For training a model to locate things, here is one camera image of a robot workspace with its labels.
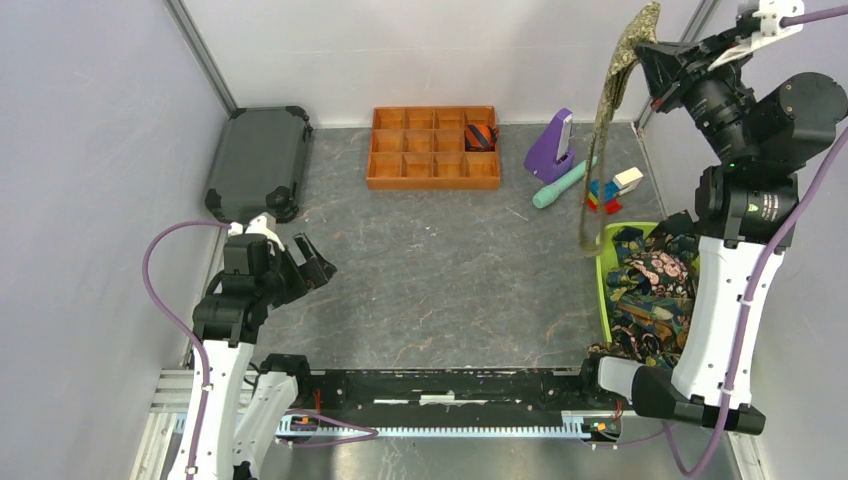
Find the green gold vine tie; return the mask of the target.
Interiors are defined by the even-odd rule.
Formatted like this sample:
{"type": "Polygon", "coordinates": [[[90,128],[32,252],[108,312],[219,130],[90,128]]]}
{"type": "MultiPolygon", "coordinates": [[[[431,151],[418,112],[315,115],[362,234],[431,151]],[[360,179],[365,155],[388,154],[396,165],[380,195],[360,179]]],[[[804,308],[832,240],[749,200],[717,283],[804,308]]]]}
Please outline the green gold vine tie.
{"type": "Polygon", "coordinates": [[[596,176],[601,186],[603,184],[609,127],[615,112],[623,102],[629,78],[639,63],[636,47],[642,43],[657,42],[656,28],[660,12],[661,6],[658,1],[649,1],[641,8],[619,35],[607,67],[588,144],[586,169],[583,176],[584,205],[580,212],[578,238],[584,257],[600,254],[601,250],[595,236],[603,233],[607,221],[607,215],[601,213],[599,226],[595,231],[589,229],[590,209],[587,201],[591,183],[596,176]]]}

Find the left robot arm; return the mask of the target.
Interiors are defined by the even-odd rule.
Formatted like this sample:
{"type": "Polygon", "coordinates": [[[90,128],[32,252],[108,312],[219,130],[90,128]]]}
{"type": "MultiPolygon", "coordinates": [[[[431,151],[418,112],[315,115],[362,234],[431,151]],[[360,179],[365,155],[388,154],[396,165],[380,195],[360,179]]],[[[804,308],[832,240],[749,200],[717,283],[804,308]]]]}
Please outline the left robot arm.
{"type": "Polygon", "coordinates": [[[255,479],[289,407],[314,394],[305,356],[270,354],[260,364],[250,402],[239,409],[261,326],[272,309],[326,285],[336,273],[304,234],[285,245],[261,233],[234,235],[224,267],[193,312],[194,379],[183,438],[171,479],[255,479]]]}

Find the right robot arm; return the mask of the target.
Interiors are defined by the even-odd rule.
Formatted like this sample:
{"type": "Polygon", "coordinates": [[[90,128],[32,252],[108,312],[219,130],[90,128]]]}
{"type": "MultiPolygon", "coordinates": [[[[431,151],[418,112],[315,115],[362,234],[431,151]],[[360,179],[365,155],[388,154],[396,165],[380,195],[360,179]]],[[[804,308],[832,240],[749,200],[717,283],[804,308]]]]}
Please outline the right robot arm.
{"type": "Polygon", "coordinates": [[[798,171],[834,144],[847,94],[828,75],[802,72],[756,98],[742,81],[744,59],[719,60],[731,47],[724,35],[636,46],[653,109],[684,108],[718,157],[695,192],[699,287],[673,369],[594,354],[577,392],[591,408],[618,395],[642,417],[757,435],[766,418],[752,404],[747,372],[764,300],[792,242],[798,171]]]}

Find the dark green hard case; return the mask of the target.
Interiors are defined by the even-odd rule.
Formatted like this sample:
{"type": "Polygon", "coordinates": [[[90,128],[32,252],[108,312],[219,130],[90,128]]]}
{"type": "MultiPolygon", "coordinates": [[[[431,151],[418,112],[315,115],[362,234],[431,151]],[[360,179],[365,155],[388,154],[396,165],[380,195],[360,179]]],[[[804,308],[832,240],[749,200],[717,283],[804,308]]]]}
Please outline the dark green hard case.
{"type": "Polygon", "coordinates": [[[245,224],[263,213],[292,221],[312,132],[309,115],[297,105],[233,111],[213,156],[206,209],[222,223],[245,224]]]}

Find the colourful toy brick boat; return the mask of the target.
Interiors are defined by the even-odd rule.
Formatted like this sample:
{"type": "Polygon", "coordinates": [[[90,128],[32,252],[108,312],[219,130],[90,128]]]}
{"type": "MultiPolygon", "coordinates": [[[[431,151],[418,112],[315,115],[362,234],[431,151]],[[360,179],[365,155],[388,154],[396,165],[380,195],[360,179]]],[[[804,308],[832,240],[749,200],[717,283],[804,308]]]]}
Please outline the colourful toy brick boat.
{"type": "Polygon", "coordinates": [[[604,211],[607,214],[615,214],[622,209],[619,198],[632,192],[644,178],[643,172],[632,167],[618,173],[612,180],[601,188],[597,179],[590,183],[589,193],[586,195],[587,206],[591,211],[598,209],[598,201],[603,202],[604,211]]]}

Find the purple metronome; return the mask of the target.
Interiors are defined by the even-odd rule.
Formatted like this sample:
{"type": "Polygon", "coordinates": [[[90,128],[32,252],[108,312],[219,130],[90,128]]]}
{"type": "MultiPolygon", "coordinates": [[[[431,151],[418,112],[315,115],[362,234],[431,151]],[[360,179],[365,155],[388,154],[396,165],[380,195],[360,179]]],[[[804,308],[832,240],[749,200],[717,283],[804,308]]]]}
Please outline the purple metronome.
{"type": "Polygon", "coordinates": [[[555,182],[575,165],[572,127],[573,112],[560,109],[525,156],[524,168],[544,184],[555,182]]]}

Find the black gold leaf tie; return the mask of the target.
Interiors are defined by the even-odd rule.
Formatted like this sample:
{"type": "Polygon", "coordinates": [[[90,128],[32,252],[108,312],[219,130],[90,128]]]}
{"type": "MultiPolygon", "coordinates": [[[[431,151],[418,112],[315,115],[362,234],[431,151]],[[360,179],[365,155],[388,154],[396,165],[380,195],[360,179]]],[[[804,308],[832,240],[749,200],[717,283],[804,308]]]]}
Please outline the black gold leaf tie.
{"type": "Polygon", "coordinates": [[[691,260],[697,256],[698,240],[695,223],[689,212],[683,210],[659,222],[648,235],[645,245],[649,251],[691,260]]]}

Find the orange wooden compartment tray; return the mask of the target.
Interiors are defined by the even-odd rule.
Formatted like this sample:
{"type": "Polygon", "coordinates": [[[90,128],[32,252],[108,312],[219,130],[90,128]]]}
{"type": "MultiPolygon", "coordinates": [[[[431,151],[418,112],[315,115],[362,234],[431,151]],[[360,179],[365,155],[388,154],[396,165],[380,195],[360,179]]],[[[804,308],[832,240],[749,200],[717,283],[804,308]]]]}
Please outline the orange wooden compartment tray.
{"type": "Polygon", "coordinates": [[[493,106],[395,106],[373,110],[366,168],[371,190],[495,190],[499,138],[492,152],[466,152],[467,124],[498,128],[493,106]]]}

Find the mint green cylinder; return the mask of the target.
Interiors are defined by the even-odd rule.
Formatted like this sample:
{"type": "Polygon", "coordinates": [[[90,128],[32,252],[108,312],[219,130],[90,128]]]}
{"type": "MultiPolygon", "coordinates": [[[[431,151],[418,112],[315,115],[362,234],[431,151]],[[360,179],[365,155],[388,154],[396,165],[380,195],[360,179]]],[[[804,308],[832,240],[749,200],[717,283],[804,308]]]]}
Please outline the mint green cylinder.
{"type": "Polygon", "coordinates": [[[580,162],[553,183],[542,187],[532,198],[533,206],[544,209],[553,204],[566,190],[585,176],[588,167],[593,167],[596,163],[597,157],[593,156],[590,161],[580,162]]]}

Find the lime green plastic bin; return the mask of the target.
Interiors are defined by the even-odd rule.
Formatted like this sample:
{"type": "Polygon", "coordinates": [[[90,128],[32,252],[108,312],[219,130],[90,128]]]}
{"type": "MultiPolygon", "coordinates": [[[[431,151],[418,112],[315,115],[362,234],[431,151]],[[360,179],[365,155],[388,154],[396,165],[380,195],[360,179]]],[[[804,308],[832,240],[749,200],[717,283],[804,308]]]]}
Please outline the lime green plastic bin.
{"type": "Polygon", "coordinates": [[[617,222],[608,224],[603,233],[596,238],[597,245],[601,248],[601,252],[595,257],[596,265],[596,285],[597,296],[599,302],[600,324],[605,342],[611,341],[611,330],[609,324],[609,307],[607,306],[607,284],[606,275],[608,272],[619,266],[619,261],[615,247],[612,242],[612,236],[621,228],[632,227],[641,230],[645,235],[649,234],[656,226],[657,222],[649,221],[631,221],[617,222]]]}

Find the rolled orange striped tie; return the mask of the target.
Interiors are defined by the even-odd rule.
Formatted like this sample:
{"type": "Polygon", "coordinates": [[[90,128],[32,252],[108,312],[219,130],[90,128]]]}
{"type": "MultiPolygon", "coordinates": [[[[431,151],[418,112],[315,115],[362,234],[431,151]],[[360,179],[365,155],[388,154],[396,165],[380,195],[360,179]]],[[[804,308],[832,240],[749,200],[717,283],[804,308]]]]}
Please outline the rolled orange striped tie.
{"type": "Polygon", "coordinates": [[[464,129],[466,152],[492,152],[499,138],[497,127],[488,124],[467,124],[464,129]]]}

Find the black pink rose tie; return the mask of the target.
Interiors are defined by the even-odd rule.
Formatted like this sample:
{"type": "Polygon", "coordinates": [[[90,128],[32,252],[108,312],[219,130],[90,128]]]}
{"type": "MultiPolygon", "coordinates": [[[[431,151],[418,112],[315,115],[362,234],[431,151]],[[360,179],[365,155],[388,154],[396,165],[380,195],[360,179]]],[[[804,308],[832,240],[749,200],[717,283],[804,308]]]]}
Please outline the black pink rose tie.
{"type": "Polygon", "coordinates": [[[662,252],[641,252],[622,261],[628,273],[645,285],[645,295],[663,298],[693,298],[694,284],[689,267],[678,257],[662,252]]]}

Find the navy orange floral tie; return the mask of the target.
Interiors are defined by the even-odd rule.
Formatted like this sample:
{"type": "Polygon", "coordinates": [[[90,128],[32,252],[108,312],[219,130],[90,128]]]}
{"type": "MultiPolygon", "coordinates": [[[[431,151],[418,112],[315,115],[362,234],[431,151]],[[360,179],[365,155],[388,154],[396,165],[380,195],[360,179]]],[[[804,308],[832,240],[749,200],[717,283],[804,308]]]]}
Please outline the navy orange floral tie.
{"type": "Polygon", "coordinates": [[[622,261],[650,252],[648,235],[625,227],[612,236],[619,266],[606,275],[607,306],[611,330],[611,351],[648,366],[673,369],[681,359],[692,320],[698,272],[694,259],[681,259],[690,271],[695,290],[693,298],[663,298],[645,295],[645,285],[627,272],[622,261]]]}

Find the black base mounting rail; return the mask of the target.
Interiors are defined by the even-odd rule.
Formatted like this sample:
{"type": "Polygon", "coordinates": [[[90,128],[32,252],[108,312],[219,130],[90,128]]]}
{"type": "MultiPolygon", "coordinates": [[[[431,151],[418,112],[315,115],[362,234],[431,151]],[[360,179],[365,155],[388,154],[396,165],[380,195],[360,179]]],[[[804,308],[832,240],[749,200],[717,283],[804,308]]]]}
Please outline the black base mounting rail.
{"type": "Polygon", "coordinates": [[[297,385],[294,410],[372,428],[554,427],[562,415],[632,411],[577,367],[313,369],[297,385]]]}

